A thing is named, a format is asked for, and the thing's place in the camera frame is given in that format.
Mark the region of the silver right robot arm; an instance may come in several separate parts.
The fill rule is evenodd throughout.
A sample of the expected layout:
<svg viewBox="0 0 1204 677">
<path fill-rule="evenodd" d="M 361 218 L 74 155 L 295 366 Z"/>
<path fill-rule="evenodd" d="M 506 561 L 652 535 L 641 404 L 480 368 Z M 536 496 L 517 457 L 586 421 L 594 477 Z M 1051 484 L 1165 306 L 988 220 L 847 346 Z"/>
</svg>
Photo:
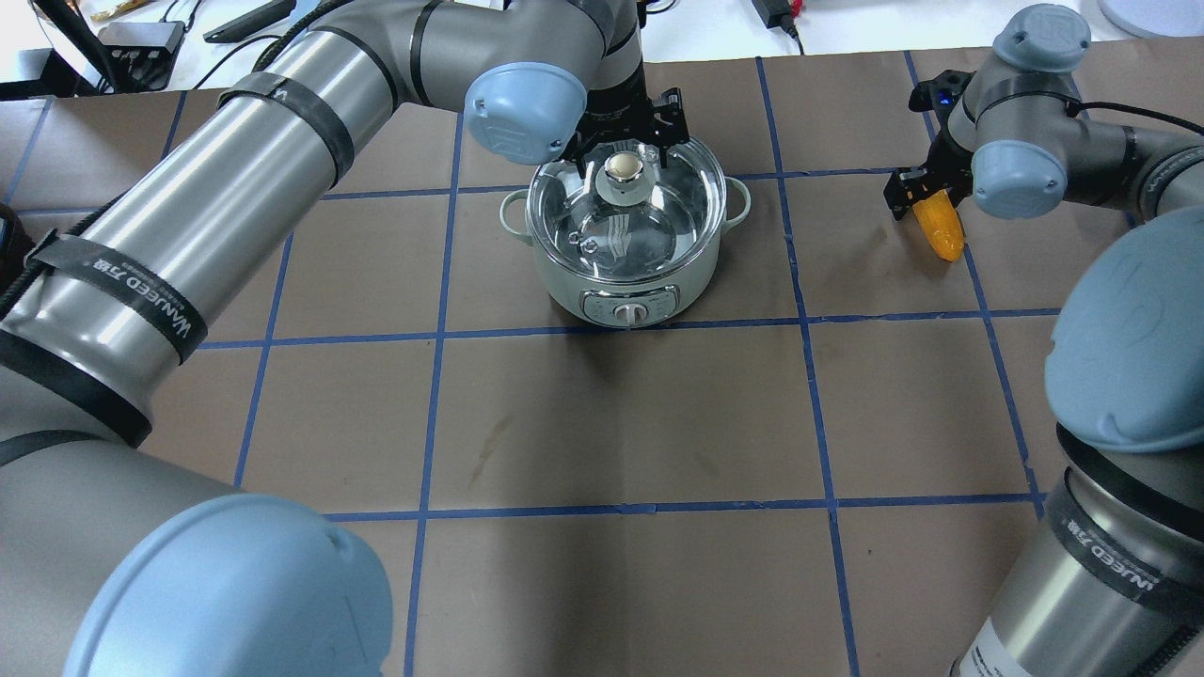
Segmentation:
<svg viewBox="0 0 1204 677">
<path fill-rule="evenodd" d="M 932 247 L 972 198 L 1002 219 L 1131 212 L 1054 326 L 1045 392 L 1067 469 L 952 676 L 1161 676 L 1202 641 L 1202 128 L 1082 120 L 1074 8 L 1020 8 L 975 72 L 915 86 L 939 133 L 884 188 Z"/>
</svg>

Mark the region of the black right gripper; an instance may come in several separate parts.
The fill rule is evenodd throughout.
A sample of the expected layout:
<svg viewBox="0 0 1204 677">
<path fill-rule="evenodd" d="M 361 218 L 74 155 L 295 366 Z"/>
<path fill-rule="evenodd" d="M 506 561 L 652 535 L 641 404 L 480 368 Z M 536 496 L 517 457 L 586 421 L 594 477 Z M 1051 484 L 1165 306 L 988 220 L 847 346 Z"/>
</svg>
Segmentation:
<svg viewBox="0 0 1204 677">
<path fill-rule="evenodd" d="M 916 167 L 895 167 L 884 187 L 884 200 L 896 222 L 938 189 L 945 190 L 952 204 L 960 204 L 972 192 L 973 154 L 952 139 L 949 120 L 958 111 L 960 99 L 973 77 L 970 72 L 946 70 L 914 86 L 909 110 L 934 113 L 939 129 L 925 161 Z"/>
</svg>

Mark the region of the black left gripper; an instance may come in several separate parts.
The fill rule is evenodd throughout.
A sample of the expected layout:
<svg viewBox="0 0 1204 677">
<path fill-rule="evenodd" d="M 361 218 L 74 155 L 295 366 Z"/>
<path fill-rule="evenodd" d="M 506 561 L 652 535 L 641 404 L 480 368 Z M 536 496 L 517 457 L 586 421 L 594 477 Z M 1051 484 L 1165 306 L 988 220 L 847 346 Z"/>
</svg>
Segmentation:
<svg viewBox="0 0 1204 677">
<path fill-rule="evenodd" d="M 589 92 L 576 136 L 563 151 L 563 161 L 571 163 L 578 177 L 585 181 L 588 154 L 594 147 L 627 140 L 657 147 L 659 167 L 666 170 L 675 146 L 689 142 L 681 90 L 669 88 L 656 99 L 641 88 Z"/>
</svg>

